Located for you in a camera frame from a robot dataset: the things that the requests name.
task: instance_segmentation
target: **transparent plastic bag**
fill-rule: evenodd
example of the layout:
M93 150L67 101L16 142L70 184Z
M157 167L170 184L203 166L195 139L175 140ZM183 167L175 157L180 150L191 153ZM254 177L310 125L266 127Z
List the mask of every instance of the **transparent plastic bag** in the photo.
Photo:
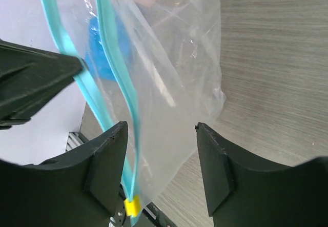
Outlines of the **transparent plastic bag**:
M113 121L128 121L130 165L136 158L135 128L140 129L136 191L144 207L195 152L195 124L212 123L223 107L220 2L151 0L144 6L142 0L135 0L138 4L111 0L117 34L108 37L118 45L137 93L140 123L136 126L122 86L109 77L108 55L98 57L102 53L99 45L104 42L99 39L99 28L92 24L98 16L95 0L57 1L62 18L75 17L74 22L68 19L63 23L74 44L79 45L80 56L87 59ZM98 43L98 53L94 53L92 42Z

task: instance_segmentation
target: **white surface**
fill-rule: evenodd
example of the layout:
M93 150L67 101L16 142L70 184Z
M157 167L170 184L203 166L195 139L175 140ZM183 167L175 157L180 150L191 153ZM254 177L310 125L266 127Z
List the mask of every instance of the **white surface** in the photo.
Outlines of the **white surface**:
M0 0L0 38L57 52L40 0ZM22 126L0 131L0 158L40 163L65 151L68 133L78 131L85 100L72 84Z

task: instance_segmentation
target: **blue object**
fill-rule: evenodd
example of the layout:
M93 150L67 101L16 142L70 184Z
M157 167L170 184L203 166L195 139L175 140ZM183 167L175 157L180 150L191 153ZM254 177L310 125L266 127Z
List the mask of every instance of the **blue object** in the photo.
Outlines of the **blue object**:
M123 54L125 62L129 63L131 57L130 39L121 19L118 16L116 16L115 21L117 26L119 49ZM90 20L89 48L90 51L87 52L85 62L87 63L90 74L93 77L100 77L103 79L116 81L114 74L111 70L110 64L107 61L103 49L103 44L101 43L100 33L99 33L99 21L97 17L93 17Z

